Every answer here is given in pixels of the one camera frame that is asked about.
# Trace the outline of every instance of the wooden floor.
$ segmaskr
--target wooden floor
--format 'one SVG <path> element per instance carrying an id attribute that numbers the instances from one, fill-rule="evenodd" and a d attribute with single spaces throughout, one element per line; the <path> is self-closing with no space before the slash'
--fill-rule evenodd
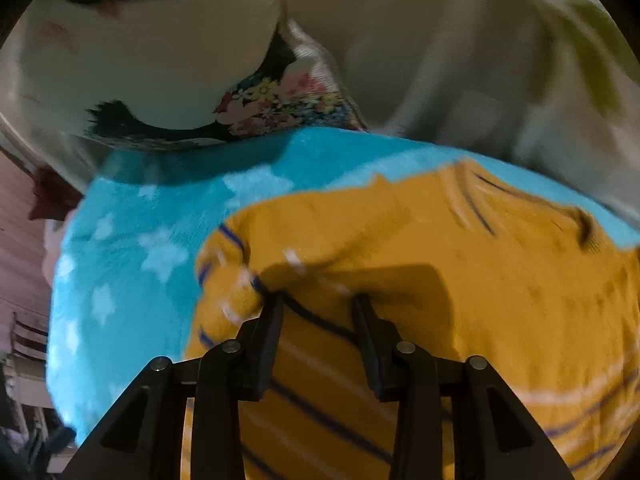
<path id="1" fill-rule="evenodd" d="M 46 326 L 50 288 L 40 269 L 44 257 L 41 220 L 29 221 L 31 179 L 0 153 L 0 351 L 8 351 L 14 311 Z"/>

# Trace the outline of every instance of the metal screw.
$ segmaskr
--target metal screw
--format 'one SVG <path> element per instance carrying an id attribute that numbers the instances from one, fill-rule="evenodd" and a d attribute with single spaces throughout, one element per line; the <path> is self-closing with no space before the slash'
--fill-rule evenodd
<path id="1" fill-rule="evenodd" d="M 149 363 L 149 367 L 152 370 L 155 370 L 156 372 L 159 372 L 160 370 L 164 370 L 165 368 L 168 367 L 168 365 L 171 364 L 171 359 L 169 359 L 168 357 L 156 357 L 154 359 L 151 359 L 151 362 Z"/>
<path id="2" fill-rule="evenodd" d="M 415 352 L 415 345 L 410 341 L 401 341 L 396 345 L 396 350 L 401 354 L 412 354 Z"/>
<path id="3" fill-rule="evenodd" d="M 469 364 L 476 370 L 484 370 L 486 368 L 486 359 L 479 355 L 474 355 L 469 358 Z"/>
<path id="4" fill-rule="evenodd" d="M 222 343 L 222 351 L 226 354 L 235 354 L 241 348 L 242 345 L 235 339 L 230 339 L 229 341 L 225 341 Z"/>

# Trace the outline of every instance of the yellow shirt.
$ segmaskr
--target yellow shirt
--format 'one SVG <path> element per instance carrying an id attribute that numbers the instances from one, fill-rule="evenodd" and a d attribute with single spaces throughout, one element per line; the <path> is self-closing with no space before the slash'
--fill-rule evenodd
<path id="1" fill-rule="evenodd" d="M 285 312 L 273 386 L 241 403 L 254 480 L 387 478 L 397 406 L 367 387 L 350 319 L 359 292 L 431 354 L 487 357 L 577 479 L 597 478 L 638 418 L 636 252 L 474 162 L 251 206 L 209 237 L 197 272 L 187 358 L 233 338 L 264 290 L 300 303 Z"/>

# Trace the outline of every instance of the blue blanket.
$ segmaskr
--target blue blanket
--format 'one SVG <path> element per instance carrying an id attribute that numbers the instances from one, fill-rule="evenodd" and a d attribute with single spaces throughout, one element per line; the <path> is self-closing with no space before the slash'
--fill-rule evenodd
<path id="1" fill-rule="evenodd" d="M 116 152 L 62 244 L 47 386 L 81 443 L 157 355 L 180 360 L 199 289 L 198 248 L 226 216 L 309 189 L 398 180 L 471 156 L 520 189 L 593 213 L 619 246 L 640 233 L 555 182 L 462 150 L 332 128 L 304 128 L 190 152 Z"/>

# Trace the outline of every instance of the star-patterned blanket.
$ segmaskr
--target star-patterned blanket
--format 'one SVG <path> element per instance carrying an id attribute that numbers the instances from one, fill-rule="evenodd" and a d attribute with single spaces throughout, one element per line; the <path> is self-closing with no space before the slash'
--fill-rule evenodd
<path id="1" fill-rule="evenodd" d="M 591 211 L 620 246 L 640 233 L 555 182 L 484 156 L 405 139 L 302 128 L 189 152 L 115 152 L 66 232 L 54 279 L 47 386 L 80 444 L 153 357 L 180 360 L 199 247 L 249 204 L 391 181 L 472 156 L 522 190 Z"/>

